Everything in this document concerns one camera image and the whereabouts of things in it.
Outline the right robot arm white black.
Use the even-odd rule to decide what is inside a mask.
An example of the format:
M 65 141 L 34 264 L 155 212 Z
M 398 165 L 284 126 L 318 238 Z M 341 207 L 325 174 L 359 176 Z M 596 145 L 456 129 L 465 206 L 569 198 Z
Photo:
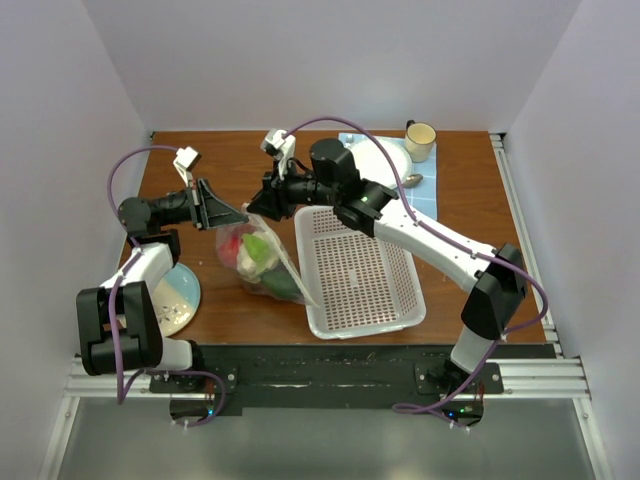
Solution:
M 250 213 L 280 221 L 301 205 L 329 208 L 345 227 L 401 247 L 467 292 L 463 329 L 445 379 L 459 393 L 476 386 L 490 347 L 527 295 L 520 250 L 473 241 L 413 210 L 401 193 L 363 178 L 352 152 L 336 138 L 312 145 L 310 168 L 295 158 L 295 141 L 281 130 L 270 132 L 261 149 L 272 158 L 273 168 L 250 201 Z

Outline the aluminium frame rail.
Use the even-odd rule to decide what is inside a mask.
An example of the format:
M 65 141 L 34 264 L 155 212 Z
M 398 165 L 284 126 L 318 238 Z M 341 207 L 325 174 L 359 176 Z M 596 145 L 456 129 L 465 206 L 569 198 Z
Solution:
M 370 357 L 363 361 L 341 360 L 275 360 L 250 361 L 243 366 L 238 360 L 222 365 L 218 376 L 224 380 L 226 392 L 238 395 L 243 389 L 258 388 L 284 394 L 311 393 L 328 389 L 353 393 L 358 389 L 390 393 L 394 388 L 402 395 L 443 396 L 447 389 L 432 383 L 435 359 L 382 360 Z M 587 398 L 589 387 L 582 364 L 567 359 L 494 359 L 458 398 L 471 399 L 476 393 L 487 398 L 506 396 L 515 399 Z

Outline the clear zip top bag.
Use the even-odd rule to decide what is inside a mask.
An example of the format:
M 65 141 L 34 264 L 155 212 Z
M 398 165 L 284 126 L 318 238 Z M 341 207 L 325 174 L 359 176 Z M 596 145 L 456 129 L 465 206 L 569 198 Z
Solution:
M 248 221 L 217 230 L 216 253 L 252 294 L 317 307 L 312 294 L 278 234 L 257 214 L 241 212 Z

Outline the metal spoon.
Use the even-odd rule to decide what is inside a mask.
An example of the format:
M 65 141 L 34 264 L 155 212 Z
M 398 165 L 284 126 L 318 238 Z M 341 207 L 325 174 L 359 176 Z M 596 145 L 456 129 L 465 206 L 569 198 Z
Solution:
M 414 173 L 409 175 L 404 182 L 402 183 L 402 186 L 405 189 L 412 189 L 415 188 L 416 186 L 418 186 L 424 179 L 424 176 L 422 174 L 419 173 Z

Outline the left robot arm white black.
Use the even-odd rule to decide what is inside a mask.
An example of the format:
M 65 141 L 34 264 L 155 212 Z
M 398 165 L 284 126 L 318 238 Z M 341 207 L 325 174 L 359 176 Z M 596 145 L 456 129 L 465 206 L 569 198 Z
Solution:
M 245 224 L 248 216 L 219 199 L 207 180 L 198 179 L 164 197 L 127 198 L 117 217 L 132 243 L 129 260 L 100 286 L 76 297 L 85 372 L 122 380 L 130 370 L 172 371 L 177 386 L 196 392 L 207 380 L 200 348 L 161 333 L 152 293 L 181 254 L 175 225 L 188 222 L 200 231 L 212 230 Z

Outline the fake red apple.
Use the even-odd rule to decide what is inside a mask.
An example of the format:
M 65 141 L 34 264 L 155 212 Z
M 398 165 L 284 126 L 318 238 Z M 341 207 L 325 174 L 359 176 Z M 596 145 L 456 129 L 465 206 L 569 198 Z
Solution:
M 216 236 L 216 252 L 220 262 L 225 267 L 236 268 L 237 257 L 242 243 L 242 233 L 222 232 Z

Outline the fake green pepper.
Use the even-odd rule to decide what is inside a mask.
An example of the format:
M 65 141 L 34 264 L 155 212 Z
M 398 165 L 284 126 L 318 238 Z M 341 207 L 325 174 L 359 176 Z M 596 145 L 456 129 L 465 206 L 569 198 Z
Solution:
M 301 292 L 287 270 L 269 270 L 260 276 L 261 286 L 274 298 L 298 301 Z

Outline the right side aluminium rail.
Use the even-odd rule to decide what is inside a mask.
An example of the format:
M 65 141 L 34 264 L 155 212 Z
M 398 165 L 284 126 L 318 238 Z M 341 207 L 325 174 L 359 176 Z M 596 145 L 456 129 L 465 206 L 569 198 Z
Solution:
M 506 150 L 504 148 L 505 137 L 505 134 L 489 134 L 489 139 L 491 141 L 491 145 L 496 157 L 497 166 L 503 182 L 509 208 L 514 220 L 518 240 L 524 255 L 524 263 L 526 269 L 528 273 L 531 274 L 539 284 L 542 284 L 536 257 L 530 241 L 529 232 L 521 209 L 518 194 L 515 189 L 515 184 L 512 178 Z M 558 337 L 556 325 L 550 312 L 548 312 L 541 320 L 541 326 L 546 342 L 550 343 L 553 346 L 555 354 L 558 358 L 563 358 L 564 354 L 562 346 Z

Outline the white paper plate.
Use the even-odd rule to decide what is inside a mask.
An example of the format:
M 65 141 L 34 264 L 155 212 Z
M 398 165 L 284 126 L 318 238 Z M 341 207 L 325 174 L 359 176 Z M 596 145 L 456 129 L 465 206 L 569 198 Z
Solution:
M 379 139 L 378 142 L 391 159 L 400 182 L 403 183 L 412 173 L 412 160 L 409 154 L 394 141 Z M 371 140 L 359 140 L 348 145 L 347 148 L 351 151 L 355 166 L 362 178 L 387 188 L 397 187 L 396 178 L 387 157 Z

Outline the fake white cauliflower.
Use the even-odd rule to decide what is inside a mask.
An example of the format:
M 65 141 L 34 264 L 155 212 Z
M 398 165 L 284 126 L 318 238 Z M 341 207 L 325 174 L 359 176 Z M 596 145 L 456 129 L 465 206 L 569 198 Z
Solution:
M 237 273 L 247 281 L 257 282 L 266 271 L 274 269 L 280 263 L 277 255 L 269 254 L 266 260 L 253 260 L 246 250 L 241 249 L 237 257 Z

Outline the white perforated plastic basket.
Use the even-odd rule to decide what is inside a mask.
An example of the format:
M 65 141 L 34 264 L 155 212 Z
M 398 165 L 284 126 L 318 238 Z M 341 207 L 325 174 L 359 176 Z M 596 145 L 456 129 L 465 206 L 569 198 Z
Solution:
M 294 216 L 299 271 L 315 304 L 311 332 L 346 340 L 419 325 L 427 307 L 412 255 L 345 227 L 328 207 Z

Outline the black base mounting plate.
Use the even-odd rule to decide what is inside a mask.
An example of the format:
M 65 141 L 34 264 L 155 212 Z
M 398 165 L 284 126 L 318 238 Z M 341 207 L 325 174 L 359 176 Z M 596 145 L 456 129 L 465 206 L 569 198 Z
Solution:
M 428 405 L 450 392 L 449 345 L 204 345 L 226 415 L 246 408 L 382 409 Z

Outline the cream enamel mug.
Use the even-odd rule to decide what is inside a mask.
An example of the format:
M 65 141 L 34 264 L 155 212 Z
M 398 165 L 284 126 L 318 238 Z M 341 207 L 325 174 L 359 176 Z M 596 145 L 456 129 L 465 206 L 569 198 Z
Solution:
M 431 125 L 415 120 L 406 122 L 404 148 L 414 163 L 428 159 L 436 139 L 437 132 Z

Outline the blue beige ceramic plate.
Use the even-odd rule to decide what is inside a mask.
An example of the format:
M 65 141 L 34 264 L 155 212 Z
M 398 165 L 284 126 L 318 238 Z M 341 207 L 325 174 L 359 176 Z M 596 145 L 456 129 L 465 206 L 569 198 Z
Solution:
M 194 319 L 201 300 L 200 282 L 189 267 L 177 263 L 160 280 L 151 299 L 160 331 L 170 337 Z

